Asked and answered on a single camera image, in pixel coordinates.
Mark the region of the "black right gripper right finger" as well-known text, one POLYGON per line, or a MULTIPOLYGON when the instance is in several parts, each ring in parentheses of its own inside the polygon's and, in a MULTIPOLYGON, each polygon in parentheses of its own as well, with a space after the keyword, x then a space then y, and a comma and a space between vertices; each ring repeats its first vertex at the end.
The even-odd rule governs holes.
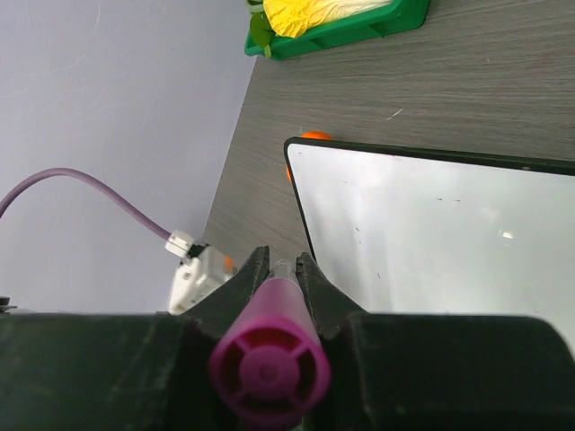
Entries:
POLYGON ((529 316, 370 313, 296 260, 332 368, 306 430, 571 430, 574 357, 529 316))

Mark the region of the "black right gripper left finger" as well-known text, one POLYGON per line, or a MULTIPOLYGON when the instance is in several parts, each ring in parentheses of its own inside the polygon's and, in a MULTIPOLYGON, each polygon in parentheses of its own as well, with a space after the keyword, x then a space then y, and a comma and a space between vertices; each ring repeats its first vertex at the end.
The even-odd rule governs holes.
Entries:
POLYGON ((1 301, 4 430, 236 430, 208 359, 270 270, 253 250, 188 312, 26 312, 1 301))

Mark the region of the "white marker with magenta cap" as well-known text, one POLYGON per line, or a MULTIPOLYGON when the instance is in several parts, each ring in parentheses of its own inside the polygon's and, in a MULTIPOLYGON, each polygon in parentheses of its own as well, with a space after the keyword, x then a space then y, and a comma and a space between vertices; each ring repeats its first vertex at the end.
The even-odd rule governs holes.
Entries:
POLYGON ((248 430, 289 430, 323 399, 332 369, 290 262, 273 265, 217 343, 208 370, 248 430))

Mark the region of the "small white whiteboard black frame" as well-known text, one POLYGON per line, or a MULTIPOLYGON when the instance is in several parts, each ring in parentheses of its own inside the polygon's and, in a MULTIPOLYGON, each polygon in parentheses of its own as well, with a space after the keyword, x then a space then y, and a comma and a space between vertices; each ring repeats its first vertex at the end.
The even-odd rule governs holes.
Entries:
POLYGON ((571 162, 284 146, 324 275, 371 312, 529 315, 574 339, 571 162))

